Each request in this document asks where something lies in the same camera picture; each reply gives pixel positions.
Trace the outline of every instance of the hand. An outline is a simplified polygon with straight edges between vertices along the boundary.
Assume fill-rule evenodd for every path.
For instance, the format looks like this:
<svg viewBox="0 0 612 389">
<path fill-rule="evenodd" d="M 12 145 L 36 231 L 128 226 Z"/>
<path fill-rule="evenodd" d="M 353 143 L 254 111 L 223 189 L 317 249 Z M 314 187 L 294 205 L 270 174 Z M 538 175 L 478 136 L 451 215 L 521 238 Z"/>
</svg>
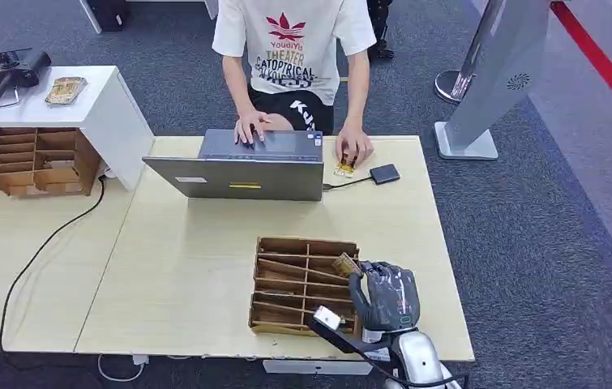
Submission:
<svg viewBox="0 0 612 389">
<path fill-rule="evenodd" d="M 351 165 L 356 159 L 356 166 L 359 166 L 372 152 L 374 147 L 370 143 L 370 138 L 363 132 L 360 124 L 351 124 L 347 120 L 336 137 L 336 160 L 339 162 L 341 156 L 346 153 L 346 163 Z"/>
<path fill-rule="evenodd" d="M 415 327 L 420 318 L 420 300 L 413 272 L 386 262 L 361 261 L 359 266 L 367 278 L 370 301 L 356 273 L 349 275 L 349 291 L 363 327 L 371 331 Z"/>
<path fill-rule="evenodd" d="M 239 120 L 237 120 L 237 125 L 234 126 L 234 143 L 238 143 L 240 139 L 242 143 L 253 144 L 253 130 L 258 133 L 260 140 L 264 141 L 265 131 L 261 123 L 272 123 L 265 112 L 253 109 L 245 113 L 239 113 Z"/>
</svg>

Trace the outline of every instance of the yellow sticker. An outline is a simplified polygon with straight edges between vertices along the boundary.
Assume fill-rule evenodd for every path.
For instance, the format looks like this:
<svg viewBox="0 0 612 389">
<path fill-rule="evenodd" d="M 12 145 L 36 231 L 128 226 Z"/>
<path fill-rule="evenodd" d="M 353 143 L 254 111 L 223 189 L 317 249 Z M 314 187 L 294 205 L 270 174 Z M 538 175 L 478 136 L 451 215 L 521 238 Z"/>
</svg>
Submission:
<svg viewBox="0 0 612 389">
<path fill-rule="evenodd" d="M 258 182 L 230 182 L 232 189 L 260 189 L 262 186 Z"/>
</svg>

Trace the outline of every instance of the wooden organizer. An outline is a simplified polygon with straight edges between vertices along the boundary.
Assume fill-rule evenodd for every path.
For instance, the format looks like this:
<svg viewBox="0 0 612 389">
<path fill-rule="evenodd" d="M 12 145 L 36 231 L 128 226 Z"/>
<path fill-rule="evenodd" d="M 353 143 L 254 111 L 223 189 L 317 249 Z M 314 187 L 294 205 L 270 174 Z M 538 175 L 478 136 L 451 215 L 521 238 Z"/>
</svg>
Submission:
<svg viewBox="0 0 612 389">
<path fill-rule="evenodd" d="M 344 333 L 359 336 L 349 282 L 332 267 L 344 252 L 358 262 L 355 243 L 259 238 L 249 327 L 254 332 L 317 336 L 306 323 L 319 306 L 326 306 L 344 319 Z"/>
<path fill-rule="evenodd" d="M 6 195 L 90 195 L 101 158 L 78 128 L 0 128 Z"/>
</svg>

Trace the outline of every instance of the black shorts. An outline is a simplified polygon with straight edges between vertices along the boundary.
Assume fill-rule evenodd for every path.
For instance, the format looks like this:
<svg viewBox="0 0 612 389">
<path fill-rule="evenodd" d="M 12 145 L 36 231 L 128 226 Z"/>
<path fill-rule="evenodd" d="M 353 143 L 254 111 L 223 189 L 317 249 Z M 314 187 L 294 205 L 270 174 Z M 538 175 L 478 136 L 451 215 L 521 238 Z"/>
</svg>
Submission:
<svg viewBox="0 0 612 389">
<path fill-rule="evenodd" d="M 270 94 L 256 91 L 249 86 L 248 96 L 258 111 L 285 117 L 294 130 L 316 130 L 325 135 L 331 135 L 334 130 L 334 107 L 323 104 L 313 92 Z"/>
</svg>

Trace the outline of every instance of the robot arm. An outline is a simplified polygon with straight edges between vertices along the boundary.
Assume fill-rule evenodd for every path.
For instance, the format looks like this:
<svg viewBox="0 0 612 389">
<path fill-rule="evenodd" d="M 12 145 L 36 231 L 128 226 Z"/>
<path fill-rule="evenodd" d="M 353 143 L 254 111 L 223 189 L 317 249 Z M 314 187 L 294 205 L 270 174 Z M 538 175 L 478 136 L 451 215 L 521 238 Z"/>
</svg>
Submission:
<svg viewBox="0 0 612 389">
<path fill-rule="evenodd" d="M 343 353 L 358 353 L 375 369 L 388 377 L 385 389 L 405 387 L 429 387 L 460 389 L 456 380 L 467 374 L 452 377 L 439 361 L 430 338 L 416 328 L 420 318 L 420 303 L 413 273 L 389 263 L 361 262 L 360 268 L 367 278 L 370 300 L 362 291 L 362 276 L 349 274 L 349 292 L 357 315 L 364 328 L 383 331 L 379 342 L 368 344 L 338 331 L 340 318 L 328 308 L 320 306 L 309 327 Z M 365 352 L 389 348 L 393 369 L 399 370 L 399 378 L 378 366 Z"/>
</svg>

